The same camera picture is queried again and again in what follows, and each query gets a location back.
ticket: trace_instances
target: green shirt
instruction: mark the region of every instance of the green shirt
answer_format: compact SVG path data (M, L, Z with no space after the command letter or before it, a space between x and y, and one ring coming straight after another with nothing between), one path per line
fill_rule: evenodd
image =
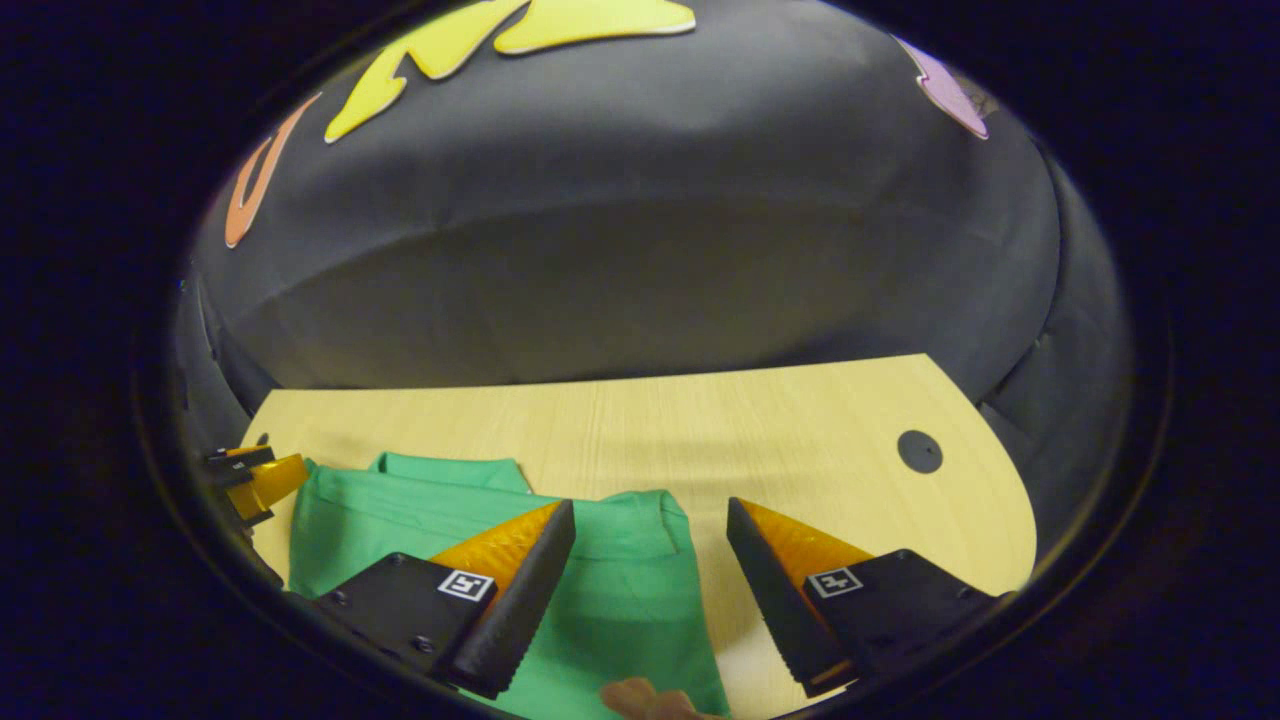
M293 514L289 588L316 597L390 552L428 559L558 500L484 465L392 454L374 469L403 475L314 465ZM497 701L471 697L532 720L612 720L600 687L640 675L728 715L676 500L663 491L575 500L573 515L577 539L511 688Z

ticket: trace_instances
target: wooden table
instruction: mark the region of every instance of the wooden table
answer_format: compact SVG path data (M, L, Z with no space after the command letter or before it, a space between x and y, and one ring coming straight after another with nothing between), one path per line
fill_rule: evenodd
M897 438L943 452L919 474ZM791 680L724 538L730 496L881 555L910 547L987 593L1016 589L1036 555L1012 462L924 355L767 370L534 386L275 391L244 436L276 455L367 468L384 451L515 457L534 492L599 500L668 489L689 514L703 603L735 717L809 705ZM293 496L255 546L288 577Z

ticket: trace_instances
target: light wood tabletop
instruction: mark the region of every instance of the light wood tabletop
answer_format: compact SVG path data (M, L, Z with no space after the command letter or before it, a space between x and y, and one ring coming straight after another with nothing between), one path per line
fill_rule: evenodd
M897 441L913 429L937 441L938 470L904 464ZM276 456L335 468L367 468L384 450L515 457L539 495L671 491L689 515L712 644L744 720L820 698L792 682L724 538L731 496L873 555L909 547L991 594L1020 588L1036 556L1018 471L924 355L531 386L274 391L244 445L264 432ZM288 578L293 496L273 510L253 544Z

